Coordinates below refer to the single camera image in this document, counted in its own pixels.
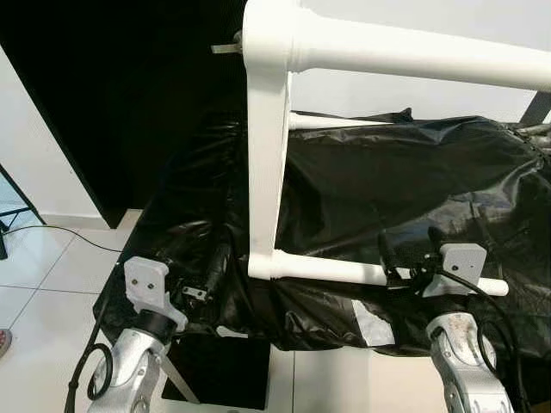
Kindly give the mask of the pale tape patch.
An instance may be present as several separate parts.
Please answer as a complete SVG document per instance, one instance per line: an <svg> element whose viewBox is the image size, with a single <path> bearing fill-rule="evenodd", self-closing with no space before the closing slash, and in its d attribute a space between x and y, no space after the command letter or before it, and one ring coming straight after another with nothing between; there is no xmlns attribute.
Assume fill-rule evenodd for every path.
<svg viewBox="0 0 551 413"><path fill-rule="evenodd" d="M396 342L389 322L367 310L361 300L351 300L356 325L366 346L378 348L393 345Z"/></svg>

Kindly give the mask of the black plastic cover sheet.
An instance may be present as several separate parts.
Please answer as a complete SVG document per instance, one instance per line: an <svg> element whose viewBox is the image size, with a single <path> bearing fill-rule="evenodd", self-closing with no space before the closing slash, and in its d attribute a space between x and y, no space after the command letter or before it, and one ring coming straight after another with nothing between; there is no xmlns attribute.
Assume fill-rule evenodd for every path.
<svg viewBox="0 0 551 413"><path fill-rule="evenodd" d="M288 137L277 249L350 262L379 260L386 233L396 264L432 250L428 228L446 243L488 253L484 278L507 280L499 305L524 358L551 355L550 195L547 159L509 127L478 115L413 120L374 115L385 126L294 131ZM247 273L247 137L243 120L210 120L165 166L121 253L165 263L173 305L190 335L224 327L286 351L366 348L351 300L390 323L394 355L428 353L425 327L436 303L409 291L319 280L257 280ZM232 245L224 304L178 304L184 278L218 245Z"/></svg>

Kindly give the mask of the white metal workbench frame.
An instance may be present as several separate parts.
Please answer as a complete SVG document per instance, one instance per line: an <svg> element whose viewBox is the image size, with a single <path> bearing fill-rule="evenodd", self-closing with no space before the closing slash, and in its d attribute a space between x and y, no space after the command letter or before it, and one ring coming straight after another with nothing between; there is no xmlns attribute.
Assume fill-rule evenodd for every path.
<svg viewBox="0 0 551 413"><path fill-rule="evenodd" d="M172 337L163 346L163 354L161 355L162 369L166 378L176 386L178 392L180 392L185 401L193 404L201 404L200 398L196 396L195 392L190 388L189 383L186 382L185 378L180 374L180 370L178 370L170 360L170 350L174 342L176 342L176 338Z"/></svg>

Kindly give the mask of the black window frame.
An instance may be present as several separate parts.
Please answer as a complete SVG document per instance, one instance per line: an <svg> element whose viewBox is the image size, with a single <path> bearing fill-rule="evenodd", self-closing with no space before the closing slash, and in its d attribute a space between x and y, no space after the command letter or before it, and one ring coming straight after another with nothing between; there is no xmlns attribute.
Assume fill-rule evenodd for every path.
<svg viewBox="0 0 551 413"><path fill-rule="evenodd" d="M529 106L524 110L521 119L518 122L520 126L538 126L547 121L551 113L551 93L539 91L534 95L534 99L529 102Z"/></svg>

